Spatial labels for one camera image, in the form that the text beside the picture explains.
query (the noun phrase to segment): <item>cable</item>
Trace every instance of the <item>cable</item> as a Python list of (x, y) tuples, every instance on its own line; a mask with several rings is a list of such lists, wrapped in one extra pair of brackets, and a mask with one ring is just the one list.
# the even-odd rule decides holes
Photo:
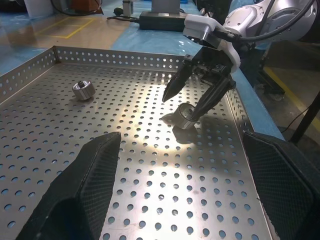
[(268, 19), (268, 15), (269, 15), (269, 13), (270, 13), (275, 1), (276, 0), (271, 0), (269, 5), (268, 5), (268, 7), (266, 8), (266, 10), (264, 12), (264, 15), (263, 15), (263, 18), (262, 18), (258, 28), (256, 29), (255, 36), (259, 36), (260, 35), (260, 33), (262, 31), (262, 28), (265, 26), (265, 23), (266, 23), (266, 21)]
[(282, 25), (278, 29), (273, 30), (273, 31), (268, 32), (268, 33), (263, 34), (263, 35), (259, 35), (259, 36), (240, 37), (239, 41), (243, 42), (243, 43), (258, 42), (258, 41), (262, 41), (262, 40), (266, 40), (266, 39), (272, 38), (272, 37), (278, 35), (279, 33), (282, 33), (283, 31), (285, 31), (288, 28), (290, 28), (297, 21), (299, 21), (307, 13), (307, 11), (312, 6), (314, 1), (315, 0), (309, 0), (309, 2), (303, 7), (303, 9), (294, 18), (292, 18), (290, 21), (288, 21), (286, 24)]
[(94, 10), (94, 11), (90, 11), (90, 12), (88, 12), (88, 13), (69, 13), (69, 12), (64, 12), (64, 11), (58, 9), (58, 8), (56, 7), (56, 5), (54, 4), (54, 0), (50, 0), (53, 8), (54, 8), (55, 10), (57, 10), (59, 13), (64, 14), (64, 15), (68, 15), (68, 16), (73, 16), (73, 17), (89, 16), (89, 15), (92, 15), (92, 14), (96, 13), (99, 9), (101, 9), (102, 1), (103, 1), (103, 0), (100, 0), (100, 3), (98, 3), (97, 0), (94, 0), (94, 1), (95, 1), (96, 4), (98, 5), (98, 8), (97, 8), (96, 10)]
[(115, 19), (123, 22), (139, 23), (139, 18), (133, 16), (109, 16), (107, 20)]
[(294, 123), (295, 120), (297, 120), (298, 117), (300, 117), (302, 114), (304, 114), (308, 109), (310, 108), (310, 106), (308, 106), (303, 112), (301, 112), (298, 116), (296, 116), (292, 122), (290, 122), (290, 124), (286, 127), (285, 130), (283, 130), (281, 133), (284, 133), (285, 131), (287, 131), (289, 129), (289, 127), (291, 126), (291, 124)]

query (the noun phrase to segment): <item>perforated sheet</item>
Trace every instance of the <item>perforated sheet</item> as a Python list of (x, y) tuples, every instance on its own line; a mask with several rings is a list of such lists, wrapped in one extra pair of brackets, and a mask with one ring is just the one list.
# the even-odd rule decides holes
[[(194, 129), (176, 129), (168, 114), (180, 103), (195, 105), (207, 86), (192, 77), (162, 103), (171, 74), (60, 63), (0, 105), (1, 237), (18, 235), (83, 144), (119, 131), (100, 239), (270, 239), (235, 124), (246, 118), (244, 109), (239, 122), (224, 97)], [(75, 100), (72, 85), (81, 79), (93, 82), (93, 99)], [(236, 112), (241, 102), (236, 91), (232, 96)]]

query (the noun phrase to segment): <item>black pole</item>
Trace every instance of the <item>black pole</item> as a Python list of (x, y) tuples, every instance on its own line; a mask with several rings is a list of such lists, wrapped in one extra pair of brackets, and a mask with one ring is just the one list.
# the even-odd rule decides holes
[(309, 107), (309, 110), (306, 112), (299, 126), (296, 128), (295, 132), (293, 133), (290, 139), (290, 142), (294, 144), (297, 144), (299, 142), (299, 140), (305, 134), (305, 131), (308, 129), (311, 122), (316, 117), (319, 110), (320, 110), (320, 91), (318, 95), (315, 97), (315, 99), (313, 100), (312, 104)]

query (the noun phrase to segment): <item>metal cylinder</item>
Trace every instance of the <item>metal cylinder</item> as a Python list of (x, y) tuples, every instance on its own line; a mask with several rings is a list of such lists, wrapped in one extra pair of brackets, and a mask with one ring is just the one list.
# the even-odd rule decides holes
[(79, 81), (76, 83), (72, 91), (77, 99), (83, 101), (91, 98), (95, 93), (95, 87), (90, 80)]
[(195, 110), (195, 107), (190, 103), (182, 103), (178, 106), (172, 115), (172, 120), (175, 126), (181, 129), (192, 128), (197, 121), (191, 121), (191, 116)]

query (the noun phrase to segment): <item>perforated metal tray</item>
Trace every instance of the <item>perforated metal tray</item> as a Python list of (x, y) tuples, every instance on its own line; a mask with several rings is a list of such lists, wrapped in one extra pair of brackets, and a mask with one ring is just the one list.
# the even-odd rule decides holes
[[(0, 77), (0, 234), (15, 239), (86, 142), (119, 131), (103, 240), (269, 240), (243, 150), (251, 128), (236, 90), (182, 131), (164, 121), (207, 89), (195, 76), (162, 103), (182, 56), (55, 46)], [(91, 80), (94, 98), (72, 86)]]

